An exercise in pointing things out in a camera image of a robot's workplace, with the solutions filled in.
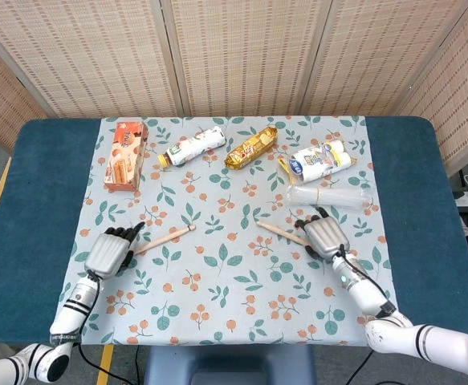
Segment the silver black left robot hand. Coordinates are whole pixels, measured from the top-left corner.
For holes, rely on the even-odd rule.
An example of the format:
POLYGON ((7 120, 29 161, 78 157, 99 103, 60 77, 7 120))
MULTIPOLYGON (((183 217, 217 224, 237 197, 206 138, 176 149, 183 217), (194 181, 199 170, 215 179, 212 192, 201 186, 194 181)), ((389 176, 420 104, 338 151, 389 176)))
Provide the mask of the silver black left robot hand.
POLYGON ((132 243, 144 226, 142 221, 133 228, 109 227, 101 233, 84 263, 87 274, 108 280, 126 270, 134 255, 132 243))

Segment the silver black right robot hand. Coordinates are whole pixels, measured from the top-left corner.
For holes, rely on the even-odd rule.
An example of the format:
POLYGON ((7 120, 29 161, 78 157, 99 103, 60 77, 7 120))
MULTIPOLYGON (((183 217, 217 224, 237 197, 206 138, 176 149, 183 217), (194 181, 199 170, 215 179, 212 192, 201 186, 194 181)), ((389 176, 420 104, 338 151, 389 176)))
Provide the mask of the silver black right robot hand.
POLYGON ((341 257, 342 251, 350 250, 347 236, 340 228, 339 222, 319 206, 315 207, 318 215, 309 220, 298 219, 294 227, 302 229, 307 236, 308 245, 305 247, 309 255, 316 260, 333 263, 335 257, 341 257))

